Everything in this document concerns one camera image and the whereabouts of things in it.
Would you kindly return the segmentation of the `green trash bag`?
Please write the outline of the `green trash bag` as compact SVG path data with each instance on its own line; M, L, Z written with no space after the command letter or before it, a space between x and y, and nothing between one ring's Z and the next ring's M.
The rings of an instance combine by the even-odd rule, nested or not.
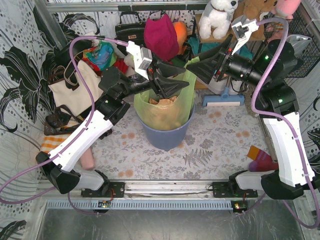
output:
M189 86L174 93L169 98L157 97L153 90L147 90L134 96L133 107L148 127L169 131L184 125L189 117L195 101L196 75L189 70L173 78L185 81Z

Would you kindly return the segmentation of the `blue trash bin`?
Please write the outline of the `blue trash bin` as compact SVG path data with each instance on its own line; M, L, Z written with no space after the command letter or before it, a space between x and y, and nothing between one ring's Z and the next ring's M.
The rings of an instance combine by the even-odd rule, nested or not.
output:
M169 150L176 148L185 138L189 124L193 119L194 112L195 105L190 111L188 121L184 125L173 130L153 129L144 124L139 116L137 116L137 118L142 124L143 131L149 143L157 149L168 152Z

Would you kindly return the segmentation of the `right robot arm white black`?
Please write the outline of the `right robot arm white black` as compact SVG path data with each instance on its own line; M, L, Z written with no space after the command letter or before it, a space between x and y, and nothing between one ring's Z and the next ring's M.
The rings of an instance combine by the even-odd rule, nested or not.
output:
M309 165L300 131L299 105L285 77L297 65L294 47L274 39L252 61L230 48L231 38L198 54L187 69L208 84L227 75L255 87L252 110L264 122L273 144L278 169L269 172L242 171L229 178L231 190L265 192L274 200L293 200L305 190L314 190L320 179Z

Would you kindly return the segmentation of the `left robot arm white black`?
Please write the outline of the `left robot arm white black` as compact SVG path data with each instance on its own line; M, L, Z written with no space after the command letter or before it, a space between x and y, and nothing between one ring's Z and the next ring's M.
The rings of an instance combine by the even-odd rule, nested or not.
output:
M75 169L79 158L126 114L130 104L123 100L125 97L153 90L169 98L189 86L186 81L172 78L185 70L157 56L146 69L138 68L132 76L126 76L114 66L105 70L98 84L103 94L87 118L55 149L49 153L41 151L36 156L46 178L61 194L74 189L89 190L98 197L110 193L110 180L101 171Z

